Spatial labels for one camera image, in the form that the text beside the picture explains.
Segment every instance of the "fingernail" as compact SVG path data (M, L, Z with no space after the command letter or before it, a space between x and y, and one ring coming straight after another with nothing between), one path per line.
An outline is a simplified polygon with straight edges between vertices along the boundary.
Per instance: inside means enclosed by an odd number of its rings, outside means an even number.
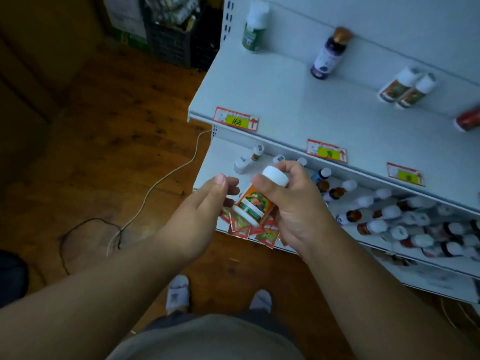
M222 185L223 182L225 182L225 179L227 179L227 177L224 174L217 174L215 175L214 182L216 184Z

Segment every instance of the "wooden floor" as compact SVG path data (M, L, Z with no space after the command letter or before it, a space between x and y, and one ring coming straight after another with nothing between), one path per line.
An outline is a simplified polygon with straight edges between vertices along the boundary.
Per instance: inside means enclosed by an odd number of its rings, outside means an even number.
M197 135L209 129L187 123L188 105L204 75L129 49L104 48L84 66L42 157L8 187L0 206L0 247L27 261L30 292L66 276L59 256L65 232L88 218L123 226L154 182L191 159ZM204 134L196 160L152 191L125 230L123 247L161 228L192 191L209 141ZM75 230L64 246L69 271L104 260L115 233L99 221ZM291 327L307 359L354 358L296 255L216 232L207 253L183 273L191 281L195 313L246 309L255 291L265 288L273 297L273 314ZM165 295L134 330L165 314Z

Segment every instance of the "orange bottle label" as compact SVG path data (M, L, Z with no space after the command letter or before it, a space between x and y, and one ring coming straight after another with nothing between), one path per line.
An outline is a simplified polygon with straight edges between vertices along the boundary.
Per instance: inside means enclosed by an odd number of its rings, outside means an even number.
M274 203L251 185L236 204L243 212L261 224L275 207Z

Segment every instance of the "left hand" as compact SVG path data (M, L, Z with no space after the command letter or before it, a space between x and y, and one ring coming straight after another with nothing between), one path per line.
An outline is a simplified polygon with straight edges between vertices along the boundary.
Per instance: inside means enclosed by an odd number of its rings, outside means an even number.
M238 178L218 174L190 194L159 232L161 240L187 261L195 260L208 248L222 207L231 207L237 195Z

